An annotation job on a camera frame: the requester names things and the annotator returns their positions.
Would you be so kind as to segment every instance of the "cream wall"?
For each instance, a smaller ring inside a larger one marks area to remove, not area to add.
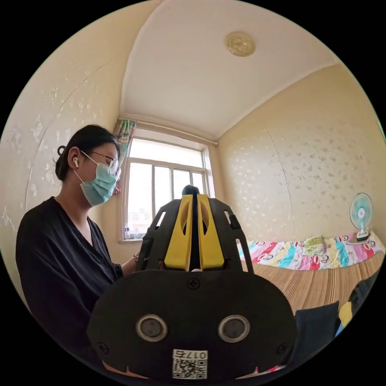
[[[350,203],[365,192],[386,243],[385,140],[344,66],[291,85],[218,142],[225,194],[249,240],[345,234]]]
[[[0,193],[0,249],[21,296],[15,263],[20,220],[58,193],[53,158],[60,145],[89,123],[114,128],[129,52],[158,3],[127,7],[72,36],[35,72],[9,116],[0,142],[0,175],[6,181]],[[103,225],[101,211],[97,207],[90,215]]]

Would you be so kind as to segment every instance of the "qr code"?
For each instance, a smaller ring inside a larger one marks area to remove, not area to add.
[[[207,351],[173,350],[173,378],[206,379]]]

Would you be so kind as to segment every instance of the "blue fan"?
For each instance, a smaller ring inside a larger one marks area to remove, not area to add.
[[[367,230],[373,217],[373,203],[366,193],[359,193],[355,196],[350,206],[350,220],[360,231],[357,233],[357,241],[364,241],[369,238]]]

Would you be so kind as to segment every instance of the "blue face mask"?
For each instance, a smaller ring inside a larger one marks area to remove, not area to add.
[[[88,158],[97,165],[95,179],[90,182],[83,182],[76,172],[75,174],[82,181],[80,187],[87,201],[91,206],[97,206],[108,201],[113,195],[117,184],[117,176],[110,173],[110,168],[107,165],[97,163],[90,157]]]

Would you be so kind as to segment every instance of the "black device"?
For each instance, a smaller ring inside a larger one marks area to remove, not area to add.
[[[192,251],[201,272],[189,272]],[[286,297],[254,274],[231,208],[198,194],[158,211],[136,272],[98,300],[87,334],[109,366],[180,384],[235,379],[283,364],[297,331]]]

